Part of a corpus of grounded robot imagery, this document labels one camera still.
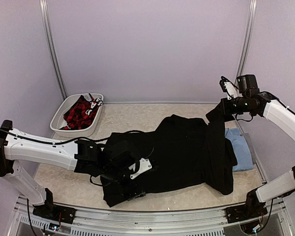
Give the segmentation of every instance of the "black garment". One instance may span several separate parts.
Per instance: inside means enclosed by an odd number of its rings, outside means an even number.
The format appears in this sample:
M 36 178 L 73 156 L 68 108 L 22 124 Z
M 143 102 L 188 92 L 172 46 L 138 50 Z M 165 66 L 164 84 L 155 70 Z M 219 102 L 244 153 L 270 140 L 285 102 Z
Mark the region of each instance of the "black garment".
M 154 140 L 154 152 L 149 157 L 152 170 L 133 181 L 146 193 L 173 191 L 206 182 L 222 194 L 233 191 L 233 166 L 237 165 L 231 142 L 224 137 L 224 117 L 218 109 L 207 114 L 206 125 L 201 118 L 182 118 L 176 115 L 165 118 L 158 128 L 148 133 Z M 144 134 L 113 133 L 106 145 L 121 140 L 132 142 L 141 157 L 151 151 L 151 141 Z M 101 178 L 104 200 L 112 207 L 127 201 L 120 194 L 120 185 Z

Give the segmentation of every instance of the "red plaid cloth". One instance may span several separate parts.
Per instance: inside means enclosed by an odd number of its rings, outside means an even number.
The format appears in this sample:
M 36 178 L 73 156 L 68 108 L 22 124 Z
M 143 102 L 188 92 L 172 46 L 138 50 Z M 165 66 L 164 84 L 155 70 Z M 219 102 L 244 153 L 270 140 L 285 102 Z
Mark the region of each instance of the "red plaid cloth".
M 67 121 L 67 126 L 61 128 L 63 130 L 86 129 L 92 123 L 98 111 L 98 108 L 103 104 L 100 98 L 87 101 L 84 96 L 80 96 L 78 101 L 67 111 L 63 118 Z

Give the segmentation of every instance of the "white plastic bin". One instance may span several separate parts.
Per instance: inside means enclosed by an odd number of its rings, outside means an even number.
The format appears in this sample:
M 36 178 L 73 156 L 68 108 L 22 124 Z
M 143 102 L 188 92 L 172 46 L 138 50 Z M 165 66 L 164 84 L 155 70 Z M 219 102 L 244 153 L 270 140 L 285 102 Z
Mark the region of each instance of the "white plastic bin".
M 97 125 L 99 116 L 102 112 L 102 106 L 100 106 L 97 110 L 95 119 L 93 123 L 86 129 L 79 129 L 79 130 L 62 130 L 61 128 L 64 126 L 67 126 L 67 122 L 63 119 L 64 113 L 66 113 L 72 105 L 79 99 L 81 95 L 87 95 L 88 93 L 83 93 L 83 94 L 76 94 L 67 97 L 64 102 L 61 104 L 59 109 L 57 110 L 56 114 L 54 115 L 52 121 L 50 122 L 50 128 L 58 135 L 62 137 L 67 137 L 67 138 L 74 138 L 74 137 L 88 137 L 92 133 L 94 133 L 95 127 Z M 93 98 L 101 98 L 104 101 L 104 96 L 99 94 L 99 93 L 91 93 Z

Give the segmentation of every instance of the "beige table surface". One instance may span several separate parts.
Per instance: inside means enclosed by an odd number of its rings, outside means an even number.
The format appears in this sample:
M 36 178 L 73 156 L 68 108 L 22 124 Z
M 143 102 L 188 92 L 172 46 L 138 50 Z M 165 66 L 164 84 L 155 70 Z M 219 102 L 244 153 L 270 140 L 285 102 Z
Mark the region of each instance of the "beige table surface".
M 186 118 L 203 118 L 214 105 L 200 104 L 112 104 L 105 105 L 95 132 L 90 136 L 100 139 L 110 136 L 112 132 L 127 130 L 153 131 L 167 116 L 176 114 Z M 234 121 L 227 122 L 226 128 L 235 128 Z M 65 140 L 58 135 L 55 139 Z M 203 183 L 172 192 L 147 194 L 146 196 L 123 202 L 109 208 L 103 200 L 101 187 L 89 182 L 89 175 L 77 174 L 60 167 L 40 164 L 35 180 L 49 188 L 58 203 L 93 207 L 101 209 L 156 211 L 184 210 L 217 207 L 243 202 L 246 193 L 261 186 L 257 169 L 234 172 L 234 191 L 227 196 Z M 94 181 L 100 183 L 99 177 Z

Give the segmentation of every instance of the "blue fabric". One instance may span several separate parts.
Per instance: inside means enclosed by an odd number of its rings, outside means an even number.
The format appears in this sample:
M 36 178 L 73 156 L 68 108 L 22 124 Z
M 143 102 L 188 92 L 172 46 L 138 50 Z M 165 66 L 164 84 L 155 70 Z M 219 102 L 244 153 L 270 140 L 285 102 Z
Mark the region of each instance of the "blue fabric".
M 238 165 L 233 166 L 233 171 L 247 171 L 254 168 L 248 144 L 239 129 L 225 129 L 225 138 L 231 141 Z

